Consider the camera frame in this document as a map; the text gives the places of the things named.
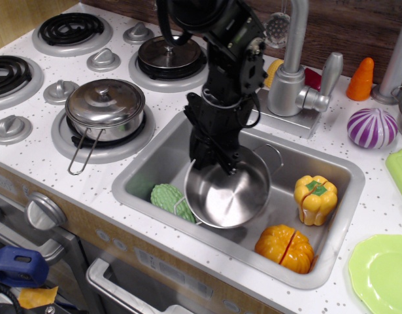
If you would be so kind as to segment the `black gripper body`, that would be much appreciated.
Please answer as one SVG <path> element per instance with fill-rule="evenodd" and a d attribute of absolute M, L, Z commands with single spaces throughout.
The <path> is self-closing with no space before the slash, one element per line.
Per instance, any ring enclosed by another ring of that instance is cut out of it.
<path fill-rule="evenodd" d="M 242 129 L 252 127 L 247 122 L 253 98 L 244 97 L 229 107 L 213 105 L 195 93 L 189 93 L 187 100 L 184 114 L 192 125 L 190 137 L 209 138 L 216 155 L 215 165 L 221 166 L 228 175 L 234 174 L 243 156 L 239 134 Z"/>

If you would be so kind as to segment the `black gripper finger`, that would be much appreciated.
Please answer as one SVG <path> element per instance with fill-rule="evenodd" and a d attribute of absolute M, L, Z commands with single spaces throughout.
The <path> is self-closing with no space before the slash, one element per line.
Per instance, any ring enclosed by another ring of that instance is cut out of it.
<path fill-rule="evenodd" d="M 195 161 L 194 168 L 202 170 L 216 163 L 216 155 L 209 138 L 199 138 L 196 135 L 190 137 L 190 159 Z"/>

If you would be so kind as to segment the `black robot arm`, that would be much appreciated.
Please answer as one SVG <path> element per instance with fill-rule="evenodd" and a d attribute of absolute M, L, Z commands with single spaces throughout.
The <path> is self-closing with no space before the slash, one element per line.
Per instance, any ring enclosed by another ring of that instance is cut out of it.
<path fill-rule="evenodd" d="M 243 159 L 239 133 L 251 128 L 263 87 L 264 27 L 244 1 L 157 1 L 166 42 L 178 47 L 193 35 L 207 42 L 208 77 L 201 95 L 189 93 L 184 114 L 192 124 L 190 159 L 196 169 L 219 164 L 232 175 Z"/>

